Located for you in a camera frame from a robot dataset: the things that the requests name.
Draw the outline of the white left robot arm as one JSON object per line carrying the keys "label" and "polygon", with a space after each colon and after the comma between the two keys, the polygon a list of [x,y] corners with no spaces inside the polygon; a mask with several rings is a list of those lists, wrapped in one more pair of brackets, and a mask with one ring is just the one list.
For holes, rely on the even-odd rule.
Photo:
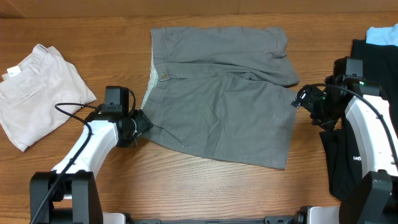
{"label": "white left robot arm", "polygon": [[153,127],[142,110],[105,112],[100,106],[83,120],[81,136],[50,172],[30,180],[31,223],[131,223],[123,212],[104,212],[96,176],[110,151],[137,144]]}

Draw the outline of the grey shorts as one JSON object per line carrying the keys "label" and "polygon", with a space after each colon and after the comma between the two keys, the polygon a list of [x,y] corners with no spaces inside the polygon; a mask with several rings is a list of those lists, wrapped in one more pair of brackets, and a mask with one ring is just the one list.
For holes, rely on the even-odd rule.
{"label": "grey shorts", "polygon": [[279,27],[153,28],[146,138],[193,156],[284,169],[299,83]]}

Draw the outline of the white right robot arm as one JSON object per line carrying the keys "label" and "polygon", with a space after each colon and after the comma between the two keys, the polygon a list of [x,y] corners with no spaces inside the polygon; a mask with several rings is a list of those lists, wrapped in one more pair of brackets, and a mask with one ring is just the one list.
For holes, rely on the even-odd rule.
{"label": "white right robot arm", "polygon": [[353,129],[362,163],[361,182],[334,207],[307,207],[294,223],[397,223],[397,135],[380,84],[342,75],[303,86],[292,106],[331,130],[340,118]]}

